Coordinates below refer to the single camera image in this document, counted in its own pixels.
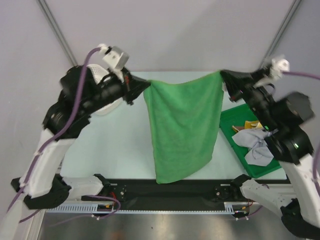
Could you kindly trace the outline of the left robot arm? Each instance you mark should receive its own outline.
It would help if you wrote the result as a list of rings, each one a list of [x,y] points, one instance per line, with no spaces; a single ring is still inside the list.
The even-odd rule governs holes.
[[[39,147],[29,170],[11,181],[13,189],[24,194],[24,204],[30,210],[53,209],[69,199],[105,200],[110,195],[110,183],[101,174],[89,177],[63,177],[57,173],[65,154],[81,131],[90,124],[91,115],[117,100],[132,105],[151,83],[131,75],[124,68],[124,82],[111,72],[102,71],[95,81],[93,70],[84,65],[70,68],[60,79],[58,100],[43,120]]]

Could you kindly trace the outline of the green microfiber towel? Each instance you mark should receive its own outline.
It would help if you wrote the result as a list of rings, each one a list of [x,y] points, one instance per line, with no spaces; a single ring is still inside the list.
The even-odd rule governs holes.
[[[184,83],[151,80],[146,103],[156,182],[183,180],[212,159],[223,105],[223,79],[216,71]]]

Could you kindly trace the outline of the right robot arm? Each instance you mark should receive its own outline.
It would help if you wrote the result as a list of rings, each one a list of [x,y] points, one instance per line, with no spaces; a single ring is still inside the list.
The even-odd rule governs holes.
[[[244,100],[263,128],[265,141],[289,178],[295,197],[284,197],[247,175],[232,181],[230,195],[236,201],[253,200],[280,217],[285,228],[298,238],[320,237],[320,152],[314,150],[301,125],[315,114],[309,97],[294,91],[280,100],[267,95],[265,86],[284,74],[270,66],[253,72],[220,71],[232,102]]]

